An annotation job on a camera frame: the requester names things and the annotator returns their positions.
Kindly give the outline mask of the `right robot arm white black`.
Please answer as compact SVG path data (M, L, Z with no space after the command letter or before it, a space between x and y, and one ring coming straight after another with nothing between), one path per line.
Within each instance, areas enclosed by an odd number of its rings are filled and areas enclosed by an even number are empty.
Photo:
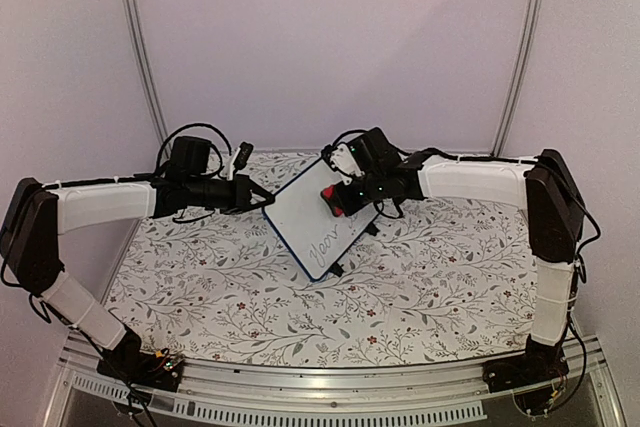
M351 217L384 201L461 198L507 204L526 217L537 270L537 298L525 354L517 374L537 383L555 367L569 330L578 285L585 281L580 252L587 209L562 155L546 149L531 158L446 153L428 147L412 153L393 145L378 127L353 130L321 151L341 177L321 197L335 217Z

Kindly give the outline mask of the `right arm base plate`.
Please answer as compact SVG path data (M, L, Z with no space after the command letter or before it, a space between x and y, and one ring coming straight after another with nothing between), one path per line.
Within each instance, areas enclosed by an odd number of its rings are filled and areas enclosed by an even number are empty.
M528 343L522 354L486 361L482 380L491 393L551 381L569 373L564 350L560 346Z

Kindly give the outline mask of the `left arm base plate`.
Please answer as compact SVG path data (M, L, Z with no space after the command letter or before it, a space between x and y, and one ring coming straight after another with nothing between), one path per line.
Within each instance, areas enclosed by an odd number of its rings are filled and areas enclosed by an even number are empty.
M182 380L185 357L168 349L155 353L138 348L105 350L98 362L97 373L124 383L177 392Z

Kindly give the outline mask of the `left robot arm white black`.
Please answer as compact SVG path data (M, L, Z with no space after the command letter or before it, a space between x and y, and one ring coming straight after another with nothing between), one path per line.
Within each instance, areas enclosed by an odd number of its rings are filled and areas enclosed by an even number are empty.
M76 181L18 181L1 227L1 279L91 341L128 381L148 373L139 335L96 299L78 261L106 266L106 248L119 227L177 218L189 208L205 214L244 214L272 204L273 193L243 168L252 145L219 154L209 140L179 136L161 147L150 171ZM212 154L218 165L210 168Z

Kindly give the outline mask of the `red whiteboard eraser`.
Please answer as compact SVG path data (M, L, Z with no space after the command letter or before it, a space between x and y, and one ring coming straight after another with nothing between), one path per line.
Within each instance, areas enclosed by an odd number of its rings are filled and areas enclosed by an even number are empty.
M336 193L336 184L323 189L321 191L321 198L327 204L334 217L341 217L344 215L342 202L339 195Z

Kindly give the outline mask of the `blue-framed whiteboard with writing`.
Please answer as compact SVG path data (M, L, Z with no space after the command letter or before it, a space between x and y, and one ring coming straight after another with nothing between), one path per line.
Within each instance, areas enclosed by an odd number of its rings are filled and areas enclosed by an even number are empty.
M363 236L379 214L369 205L351 217L335 217L321 199L321 190L341 181L321 158L275 194L275 202L262 209L284 247L308 278L322 280Z

